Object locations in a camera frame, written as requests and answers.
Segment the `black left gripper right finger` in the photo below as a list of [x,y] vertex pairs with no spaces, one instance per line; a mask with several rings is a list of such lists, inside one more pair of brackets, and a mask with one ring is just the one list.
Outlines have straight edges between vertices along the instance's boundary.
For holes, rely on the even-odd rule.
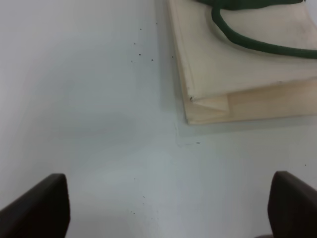
[[317,191],[287,171],[273,176],[267,213],[274,238],[317,236]]

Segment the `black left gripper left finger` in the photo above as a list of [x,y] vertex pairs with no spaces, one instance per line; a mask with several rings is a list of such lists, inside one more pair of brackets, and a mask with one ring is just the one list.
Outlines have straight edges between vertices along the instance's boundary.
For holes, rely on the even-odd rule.
[[70,201],[64,174],[51,174],[0,211],[2,238],[64,238]]

